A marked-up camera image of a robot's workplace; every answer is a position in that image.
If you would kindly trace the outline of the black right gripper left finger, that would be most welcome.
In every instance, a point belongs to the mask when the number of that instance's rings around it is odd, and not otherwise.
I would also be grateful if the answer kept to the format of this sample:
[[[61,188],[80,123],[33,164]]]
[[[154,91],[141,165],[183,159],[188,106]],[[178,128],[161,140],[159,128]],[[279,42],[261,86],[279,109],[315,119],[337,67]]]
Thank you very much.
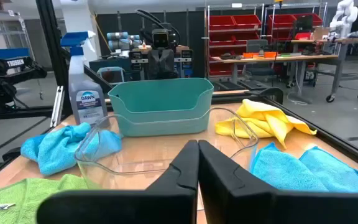
[[[37,224],[195,224],[198,142],[188,141],[145,190],[69,190],[46,198]]]

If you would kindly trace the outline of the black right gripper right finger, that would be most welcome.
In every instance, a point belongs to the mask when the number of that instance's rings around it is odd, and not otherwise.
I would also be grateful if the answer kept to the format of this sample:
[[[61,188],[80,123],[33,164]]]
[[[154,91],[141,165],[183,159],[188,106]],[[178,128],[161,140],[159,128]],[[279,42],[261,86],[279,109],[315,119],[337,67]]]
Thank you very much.
[[[278,190],[200,140],[199,182],[210,224],[358,224],[358,194]]]

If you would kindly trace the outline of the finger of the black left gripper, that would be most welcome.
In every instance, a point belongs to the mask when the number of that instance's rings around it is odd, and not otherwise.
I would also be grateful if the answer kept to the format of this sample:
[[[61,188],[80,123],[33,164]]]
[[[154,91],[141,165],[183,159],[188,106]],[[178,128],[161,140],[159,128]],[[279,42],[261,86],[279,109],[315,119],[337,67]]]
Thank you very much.
[[[173,51],[162,52],[162,76],[163,78],[176,78]]]
[[[149,78],[161,78],[160,72],[160,56],[162,51],[149,51],[148,52],[148,77]]]

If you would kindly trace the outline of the blue microfiber towel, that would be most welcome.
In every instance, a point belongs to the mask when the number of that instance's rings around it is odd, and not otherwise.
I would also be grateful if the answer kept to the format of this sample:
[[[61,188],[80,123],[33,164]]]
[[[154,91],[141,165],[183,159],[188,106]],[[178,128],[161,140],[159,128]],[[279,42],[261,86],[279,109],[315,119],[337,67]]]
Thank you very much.
[[[358,193],[358,170],[317,146],[296,158],[271,143],[257,153],[250,172],[280,190]]]
[[[40,173],[50,176],[76,164],[75,151],[82,142],[88,143],[82,156],[91,160],[121,150],[120,135],[104,129],[86,139],[90,131],[91,125],[82,123],[32,137],[22,144],[21,156],[38,163]]]

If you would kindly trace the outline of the yellow microfiber towel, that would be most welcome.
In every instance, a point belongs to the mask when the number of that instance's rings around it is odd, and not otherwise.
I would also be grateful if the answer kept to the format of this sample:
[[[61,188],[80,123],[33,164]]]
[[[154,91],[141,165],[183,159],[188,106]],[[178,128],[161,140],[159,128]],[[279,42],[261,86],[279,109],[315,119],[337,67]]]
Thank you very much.
[[[296,129],[302,133],[315,135],[305,122],[285,114],[281,109],[248,99],[244,99],[236,115],[215,124],[215,131],[222,136],[248,138],[247,129],[241,126],[245,122],[258,138],[276,138],[283,149],[286,149],[287,134]]]

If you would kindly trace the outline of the green microfiber towel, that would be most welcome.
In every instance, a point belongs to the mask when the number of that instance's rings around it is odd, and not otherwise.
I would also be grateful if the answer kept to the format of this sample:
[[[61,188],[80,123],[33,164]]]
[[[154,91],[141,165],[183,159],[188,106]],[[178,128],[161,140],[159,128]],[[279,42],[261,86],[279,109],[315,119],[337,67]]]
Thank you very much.
[[[86,189],[82,177],[65,174],[59,180],[27,178],[0,189],[0,224],[36,224],[39,205],[65,190]]]

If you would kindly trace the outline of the teal plastic basket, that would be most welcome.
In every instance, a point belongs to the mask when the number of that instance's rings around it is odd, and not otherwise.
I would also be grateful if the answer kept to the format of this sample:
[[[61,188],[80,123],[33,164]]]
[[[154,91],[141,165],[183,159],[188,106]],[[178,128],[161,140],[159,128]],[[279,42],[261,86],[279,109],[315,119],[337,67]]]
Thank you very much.
[[[108,92],[127,137],[200,133],[208,127],[213,84],[204,78],[125,82]]]

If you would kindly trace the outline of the grey teach pendant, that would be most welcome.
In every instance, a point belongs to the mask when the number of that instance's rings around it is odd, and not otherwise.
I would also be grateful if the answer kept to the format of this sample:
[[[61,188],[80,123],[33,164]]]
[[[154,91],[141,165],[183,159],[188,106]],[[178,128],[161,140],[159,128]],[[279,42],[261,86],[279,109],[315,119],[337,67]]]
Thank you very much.
[[[124,82],[124,69],[121,67],[100,68],[96,74],[110,85],[116,85]]]

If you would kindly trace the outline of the red bin shelving unit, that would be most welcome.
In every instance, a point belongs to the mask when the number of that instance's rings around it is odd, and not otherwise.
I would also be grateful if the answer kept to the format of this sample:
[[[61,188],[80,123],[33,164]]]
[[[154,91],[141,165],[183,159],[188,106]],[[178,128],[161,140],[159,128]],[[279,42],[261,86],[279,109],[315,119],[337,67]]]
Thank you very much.
[[[313,16],[313,29],[324,26],[328,4],[326,2],[279,3],[264,7],[263,38],[269,42],[288,42],[296,34],[294,25],[300,15]]]
[[[204,51],[206,75],[228,77],[229,64],[220,62],[221,55],[242,56],[250,40],[261,38],[265,4],[232,3],[208,5],[204,10]]]

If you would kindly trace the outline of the blue spray bottle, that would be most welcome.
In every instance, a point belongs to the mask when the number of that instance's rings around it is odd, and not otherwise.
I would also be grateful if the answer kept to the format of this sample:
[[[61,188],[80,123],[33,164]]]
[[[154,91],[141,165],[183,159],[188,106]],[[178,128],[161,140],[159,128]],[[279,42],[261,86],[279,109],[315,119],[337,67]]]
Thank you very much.
[[[88,78],[84,68],[83,46],[86,45],[94,52],[95,49],[90,41],[94,36],[95,33],[90,30],[67,32],[60,41],[62,47],[70,49],[68,94],[76,124],[88,123],[92,126],[108,113],[103,89]]]

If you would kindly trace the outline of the white pillar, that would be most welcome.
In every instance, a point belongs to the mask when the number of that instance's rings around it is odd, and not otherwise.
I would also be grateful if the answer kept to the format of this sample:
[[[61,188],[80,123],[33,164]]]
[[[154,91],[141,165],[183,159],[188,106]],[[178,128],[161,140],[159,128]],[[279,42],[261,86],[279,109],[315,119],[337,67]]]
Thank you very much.
[[[93,31],[95,36],[90,39],[94,52],[85,44],[85,65],[99,59],[101,49],[98,39],[98,28],[94,18],[93,0],[60,0],[67,32]]]

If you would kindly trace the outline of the silver aluminium bar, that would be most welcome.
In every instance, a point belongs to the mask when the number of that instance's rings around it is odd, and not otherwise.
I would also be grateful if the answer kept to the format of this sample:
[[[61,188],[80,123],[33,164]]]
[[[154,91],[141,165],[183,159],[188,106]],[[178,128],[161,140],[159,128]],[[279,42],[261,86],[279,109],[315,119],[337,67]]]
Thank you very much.
[[[64,103],[64,86],[57,86],[55,101],[53,104],[52,116],[50,120],[50,127],[55,128],[61,121],[62,109]]]

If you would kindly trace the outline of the wooden top workbench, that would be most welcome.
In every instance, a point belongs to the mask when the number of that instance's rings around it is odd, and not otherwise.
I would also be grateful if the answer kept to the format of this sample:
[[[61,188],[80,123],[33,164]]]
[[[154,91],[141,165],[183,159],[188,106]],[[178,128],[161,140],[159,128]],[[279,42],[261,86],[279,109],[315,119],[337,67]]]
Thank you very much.
[[[227,89],[228,91],[242,91],[246,90],[244,86],[239,85],[238,80],[238,65],[243,65],[246,67],[248,63],[275,63],[275,62],[290,62],[295,63],[295,71],[292,72],[292,75],[296,77],[296,86],[297,86],[297,93],[296,96],[301,99],[301,91],[303,87],[303,77],[304,72],[306,69],[306,63],[309,61],[314,60],[321,60],[321,59],[338,59],[338,55],[300,55],[300,56],[291,56],[291,57],[274,57],[274,58],[264,58],[264,57],[257,57],[257,58],[240,58],[240,59],[221,59],[220,57],[212,57],[213,60],[217,61],[218,63],[227,63],[231,64],[231,79],[229,82],[232,86],[236,86],[236,89]]]

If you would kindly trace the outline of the black monitor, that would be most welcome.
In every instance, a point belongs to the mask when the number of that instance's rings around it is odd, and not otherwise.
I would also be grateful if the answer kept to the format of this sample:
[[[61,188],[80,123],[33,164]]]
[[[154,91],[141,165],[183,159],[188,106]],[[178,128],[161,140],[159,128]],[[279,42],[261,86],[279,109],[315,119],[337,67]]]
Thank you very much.
[[[300,15],[296,17],[294,30],[295,30],[295,34],[301,32],[311,32],[313,30],[313,16]]]

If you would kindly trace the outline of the blue storage bin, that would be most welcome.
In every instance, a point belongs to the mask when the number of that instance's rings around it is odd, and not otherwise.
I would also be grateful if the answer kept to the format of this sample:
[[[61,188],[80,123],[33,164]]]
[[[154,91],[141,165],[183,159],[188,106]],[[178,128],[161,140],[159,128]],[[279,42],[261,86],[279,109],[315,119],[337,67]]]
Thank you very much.
[[[0,49],[0,58],[3,59],[29,56],[28,48]]]

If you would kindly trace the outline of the grey wheeled workbench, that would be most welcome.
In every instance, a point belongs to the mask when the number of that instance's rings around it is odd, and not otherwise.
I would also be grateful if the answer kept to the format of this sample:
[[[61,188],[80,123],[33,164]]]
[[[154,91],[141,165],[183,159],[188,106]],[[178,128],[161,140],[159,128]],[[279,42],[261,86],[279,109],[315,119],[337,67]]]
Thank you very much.
[[[292,40],[293,49],[297,50],[299,44],[314,44],[315,46],[319,44],[334,44],[334,54],[337,56],[333,59],[327,59],[323,61],[322,59],[315,59],[317,64],[327,64],[327,65],[335,65],[336,69],[334,73],[322,72],[317,69],[314,69],[313,72],[317,74],[329,75],[334,78],[331,94],[326,97],[326,101],[328,103],[332,103],[335,100],[335,96],[337,93],[337,89],[339,88],[341,81],[350,81],[350,80],[358,80],[358,74],[356,73],[343,73],[343,66],[345,64],[347,49],[349,45],[358,44],[358,33],[356,33],[352,37],[346,37],[342,39],[322,39],[322,40]]]

